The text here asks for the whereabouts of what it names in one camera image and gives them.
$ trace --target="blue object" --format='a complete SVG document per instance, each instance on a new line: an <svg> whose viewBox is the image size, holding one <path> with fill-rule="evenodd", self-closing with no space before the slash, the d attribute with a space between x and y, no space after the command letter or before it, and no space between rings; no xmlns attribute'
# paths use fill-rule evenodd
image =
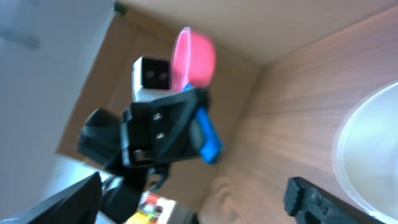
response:
<svg viewBox="0 0 398 224"><path fill-rule="evenodd" d="M188 84L185 86L184 90L189 90L191 88L191 84ZM218 137L216 129L203 106L196 111L195 119L199 124L201 136L203 138L203 144L201 145L199 154L206 163L214 164L221 154L223 143Z"/></svg>

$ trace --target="pink object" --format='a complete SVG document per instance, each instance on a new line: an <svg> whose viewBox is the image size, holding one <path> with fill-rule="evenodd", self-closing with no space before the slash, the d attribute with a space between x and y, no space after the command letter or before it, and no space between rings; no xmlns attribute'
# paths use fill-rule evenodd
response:
<svg viewBox="0 0 398 224"><path fill-rule="evenodd" d="M216 66L216 50L211 39L186 27L177 37L172 55L172 89L181 91L187 83L209 85Z"/></svg>

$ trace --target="gray wall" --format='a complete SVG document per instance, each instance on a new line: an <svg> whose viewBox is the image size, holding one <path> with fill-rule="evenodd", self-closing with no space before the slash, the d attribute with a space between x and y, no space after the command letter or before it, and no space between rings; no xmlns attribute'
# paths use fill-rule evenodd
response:
<svg viewBox="0 0 398 224"><path fill-rule="evenodd" d="M0 219L92 173L53 152L112 5L111 0L0 1L1 27L40 39L40 48L32 50L0 37Z"/></svg>

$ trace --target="wooden table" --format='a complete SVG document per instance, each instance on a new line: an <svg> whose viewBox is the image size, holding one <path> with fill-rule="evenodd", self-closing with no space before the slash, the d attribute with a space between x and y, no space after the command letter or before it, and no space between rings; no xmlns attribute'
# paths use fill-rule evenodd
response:
<svg viewBox="0 0 398 224"><path fill-rule="evenodd" d="M264 69L201 210L203 223L294 223L289 177L354 204L331 161L358 103L398 80L398 7L299 49Z"/></svg>

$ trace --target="camera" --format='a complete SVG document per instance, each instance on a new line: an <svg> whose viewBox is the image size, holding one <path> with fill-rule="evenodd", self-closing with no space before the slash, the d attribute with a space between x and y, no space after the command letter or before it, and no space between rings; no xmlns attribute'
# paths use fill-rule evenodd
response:
<svg viewBox="0 0 398 224"><path fill-rule="evenodd" d="M144 55L132 66L132 99L134 102L152 101L174 94L170 59Z"/></svg>

